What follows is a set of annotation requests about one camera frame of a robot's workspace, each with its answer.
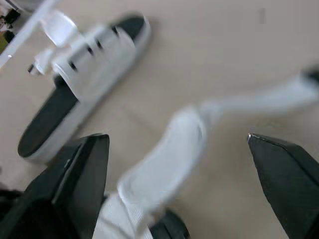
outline black object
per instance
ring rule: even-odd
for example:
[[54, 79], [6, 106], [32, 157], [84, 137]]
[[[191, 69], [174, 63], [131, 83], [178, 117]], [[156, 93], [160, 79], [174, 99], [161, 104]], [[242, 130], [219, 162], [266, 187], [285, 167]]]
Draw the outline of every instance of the black object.
[[4, 16], [4, 21], [6, 22], [6, 24], [12, 24], [14, 23], [19, 17], [21, 16], [21, 14], [19, 12], [17, 12], [14, 9], [11, 9], [6, 16]]
[[189, 239], [184, 222], [173, 211], [166, 214], [150, 228], [153, 239]]
[[290, 239], [319, 238], [319, 164], [300, 146], [248, 138], [264, 194]]
[[61, 149], [0, 222], [1, 239], [91, 239], [104, 200], [109, 137], [92, 135]]
[[7, 43], [10, 43], [14, 38], [14, 33], [12, 31], [5, 31], [3, 33], [3, 37], [7, 41]]

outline white slipper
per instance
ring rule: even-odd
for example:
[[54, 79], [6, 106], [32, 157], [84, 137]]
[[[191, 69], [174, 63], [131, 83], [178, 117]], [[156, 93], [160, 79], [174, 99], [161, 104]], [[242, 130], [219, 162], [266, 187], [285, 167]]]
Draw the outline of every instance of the white slipper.
[[19, 155], [30, 162], [50, 161], [134, 65], [150, 33], [146, 18], [133, 15], [96, 26], [70, 43], [52, 62], [56, 88], [23, 133]]

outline beige floor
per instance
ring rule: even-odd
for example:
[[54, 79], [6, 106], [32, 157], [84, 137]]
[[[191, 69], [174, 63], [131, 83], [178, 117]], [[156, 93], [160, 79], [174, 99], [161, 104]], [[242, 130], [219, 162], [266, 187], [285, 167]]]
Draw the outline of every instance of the beige floor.
[[[64, 0], [84, 29], [128, 10], [149, 16], [154, 35], [139, 65], [103, 101], [79, 135], [108, 133], [107, 189], [160, 138], [171, 114], [207, 97], [272, 86], [319, 56], [317, 0]], [[43, 166], [17, 144], [52, 88], [27, 67], [48, 44], [36, 32], [0, 72], [0, 181], [24, 189]], [[225, 119], [171, 206], [193, 238], [286, 238], [263, 196], [246, 143], [249, 132], [299, 143], [319, 158], [319, 107], [280, 119]]]

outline floor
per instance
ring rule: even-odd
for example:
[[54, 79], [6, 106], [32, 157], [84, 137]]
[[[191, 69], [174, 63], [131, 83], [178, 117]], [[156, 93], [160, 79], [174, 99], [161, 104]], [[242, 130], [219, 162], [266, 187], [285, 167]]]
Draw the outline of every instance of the floor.
[[[284, 82], [319, 55], [316, 0], [64, 0], [59, 8], [80, 29], [129, 10], [149, 16], [153, 28], [138, 66], [76, 135], [110, 135], [107, 190], [152, 149], [180, 107]], [[27, 72], [48, 44], [35, 32], [0, 71], [0, 181], [10, 188], [23, 190], [45, 168], [20, 159], [17, 144], [52, 89], [49, 77]], [[224, 119], [170, 204], [192, 238], [287, 238], [263, 195], [246, 137], [286, 139], [319, 158], [318, 116], [313, 107], [279, 119]]]

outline white fabric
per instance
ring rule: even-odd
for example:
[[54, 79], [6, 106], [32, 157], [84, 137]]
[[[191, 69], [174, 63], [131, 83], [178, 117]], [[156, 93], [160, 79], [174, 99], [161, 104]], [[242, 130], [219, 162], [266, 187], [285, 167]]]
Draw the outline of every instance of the white fabric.
[[206, 138], [195, 107], [177, 112], [154, 150], [119, 180], [125, 205], [152, 212], [169, 200], [200, 159]]
[[[99, 49], [97, 39], [103, 50]], [[118, 29], [116, 35], [110, 28], [98, 25], [78, 36], [65, 54], [53, 60], [52, 68], [63, 77], [76, 98], [84, 102], [110, 89], [129, 70], [136, 56], [135, 45], [123, 30]]]
[[153, 239], [147, 225], [140, 231], [144, 218], [151, 217], [126, 207], [118, 194], [111, 194], [101, 208], [93, 239]]
[[216, 111], [219, 114], [235, 112], [239, 114], [254, 114], [267, 116], [281, 116], [319, 101], [319, 85], [303, 74], [282, 86], [253, 95], [230, 96], [223, 99], [211, 99], [200, 105], [200, 111], [205, 118], [212, 118], [211, 126], [216, 120]]

